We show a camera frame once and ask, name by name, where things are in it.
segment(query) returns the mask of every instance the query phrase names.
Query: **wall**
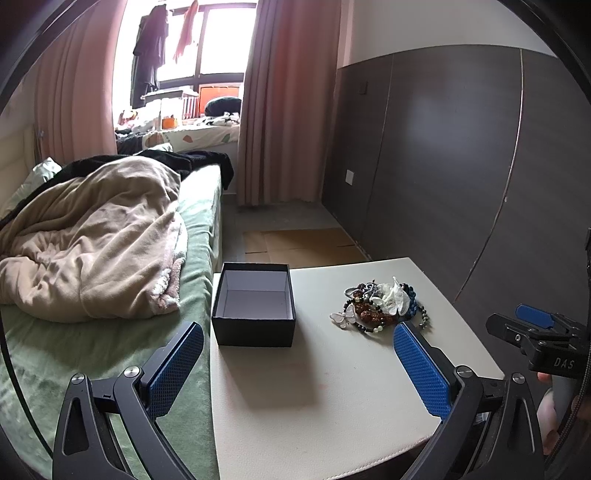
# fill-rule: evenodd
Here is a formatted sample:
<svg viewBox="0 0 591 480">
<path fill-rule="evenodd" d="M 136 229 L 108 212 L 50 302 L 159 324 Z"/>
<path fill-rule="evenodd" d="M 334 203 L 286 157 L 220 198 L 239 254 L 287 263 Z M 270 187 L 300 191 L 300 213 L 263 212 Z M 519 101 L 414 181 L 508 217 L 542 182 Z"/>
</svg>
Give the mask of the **wall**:
<svg viewBox="0 0 591 480">
<path fill-rule="evenodd" d="M 337 74 L 323 204 L 373 260 L 410 257 L 539 400 L 525 357 L 485 322 L 520 303 L 585 322 L 583 92 L 558 58 L 507 46 L 417 48 Z"/>
<path fill-rule="evenodd" d="M 38 64 L 33 65 L 0 114 L 0 139 L 35 122 L 35 84 Z"/>
<path fill-rule="evenodd" d="M 414 48 L 483 44 L 553 54 L 497 0 L 343 0 L 339 66 Z"/>
</svg>

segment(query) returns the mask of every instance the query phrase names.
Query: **screw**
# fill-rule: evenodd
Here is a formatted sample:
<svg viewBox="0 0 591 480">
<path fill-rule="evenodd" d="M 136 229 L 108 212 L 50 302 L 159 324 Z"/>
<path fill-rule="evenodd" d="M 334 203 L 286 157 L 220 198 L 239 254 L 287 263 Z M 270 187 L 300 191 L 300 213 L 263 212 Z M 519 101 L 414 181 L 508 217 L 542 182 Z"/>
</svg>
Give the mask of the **screw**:
<svg viewBox="0 0 591 480">
<path fill-rule="evenodd" d="M 84 380 L 84 374 L 74 374 L 70 380 L 74 385 L 82 383 Z"/>
<path fill-rule="evenodd" d="M 127 377 L 127 378 L 133 378 L 136 377 L 137 374 L 139 374 L 139 367 L 133 366 L 133 367 L 127 367 L 123 374 Z"/>
<path fill-rule="evenodd" d="M 513 382 L 519 385 L 523 385 L 525 383 L 525 377 L 521 374 L 513 374 L 511 378 L 513 379 Z"/>
<path fill-rule="evenodd" d="M 460 365 L 459 367 L 457 367 L 456 372 L 462 378 L 469 378 L 472 375 L 474 375 L 472 369 L 470 367 L 467 367 L 466 365 Z"/>
</svg>

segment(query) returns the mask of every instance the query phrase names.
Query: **jewelry pile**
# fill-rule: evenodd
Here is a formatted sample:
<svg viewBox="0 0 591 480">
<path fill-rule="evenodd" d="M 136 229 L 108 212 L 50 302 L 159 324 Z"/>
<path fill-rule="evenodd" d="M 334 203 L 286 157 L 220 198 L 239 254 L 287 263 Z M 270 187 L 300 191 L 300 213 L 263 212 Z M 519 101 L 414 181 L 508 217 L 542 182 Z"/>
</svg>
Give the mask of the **jewelry pile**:
<svg viewBox="0 0 591 480">
<path fill-rule="evenodd" d="M 417 302 L 417 293 L 406 283 L 377 284 L 375 280 L 360 283 L 357 287 L 345 290 L 348 300 L 342 313 L 332 313 L 330 319 L 343 330 L 354 326 L 363 334 L 379 333 L 384 327 L 410 320 L 421 311 L 419 328 L 425 328 L 429 316 L 424 306 Z"/>
</svg>

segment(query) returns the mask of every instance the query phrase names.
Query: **beaded bracelet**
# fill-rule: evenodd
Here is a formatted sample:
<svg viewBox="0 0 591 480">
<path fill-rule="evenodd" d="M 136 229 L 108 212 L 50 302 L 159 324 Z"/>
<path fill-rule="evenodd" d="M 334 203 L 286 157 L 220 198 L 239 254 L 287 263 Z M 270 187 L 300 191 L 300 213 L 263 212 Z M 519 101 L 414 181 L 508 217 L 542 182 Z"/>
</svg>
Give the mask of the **beaded bracelet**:
<svg viewBox="0 0 591 480">
<path fill-rule="evenodd" d="M 417 311 L 420 310 L 422 320 L 418 324 L 418 327 L 421 329 L 425 328 L 429 322 L 427 309 L 424 306 L 418 304 L 416 298 L 417 293 L 410 285 L 401 283 L 400 286 L 406 292 L 410 300 L 408 310 L 403 315 L 403 319 L 412 319 L 416 315 Z M 330 316 L 333 322 L 339 325 L 342 329 L 346 329 L 347 324 L 349 323 L 353 325 L 355 328 L 357 328 L 357 330 L 363 334 L 378 333 L 381 332 L 384 329 L 384 327 L 402 321 L 402 319 L 397 313 L 394 315 L 390 315 L 389 313 L 383 313 L 381 307 L 377 305 L 374 306 L 374 302 L 370 300 L 371 297 L 381 297 L 381 293 L 379 292 L 379 288 L 375 283 L 375 280 L 373 280 L 372 282 L 368 282 L 367 284 L 360 283 L 357 287 L 354 288 L 348 288 L 347 290 L 345 290 L 345 296 L 349 297 L 349 299 L 343 305 L 343 313 L 332 314 Z M 356 314 L 358 314 L 361 320 L 363 320 L 365 323 L 377 323 L 377 325 L 375 325 L 374 327 L 366 327 L 365 325 L 359 323 L 357 320 L 349 320 L 347 318 L 347 309 L 350 305 L 353 305 L 353 311 Z"/>
</svg>

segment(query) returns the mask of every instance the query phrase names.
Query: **black box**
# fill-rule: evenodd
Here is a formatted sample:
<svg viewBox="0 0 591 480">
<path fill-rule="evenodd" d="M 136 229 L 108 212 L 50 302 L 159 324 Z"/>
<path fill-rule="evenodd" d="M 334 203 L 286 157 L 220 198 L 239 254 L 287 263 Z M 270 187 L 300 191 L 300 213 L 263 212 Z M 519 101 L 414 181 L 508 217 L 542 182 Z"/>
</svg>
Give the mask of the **black box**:
<svg viewBox="0 0 591 480">
<path fill-rule="evenodd" d="M 295 319 L 288 265 L 224 263 L 212 315 L 218 345 L 291 346 Z"/>
</svg>

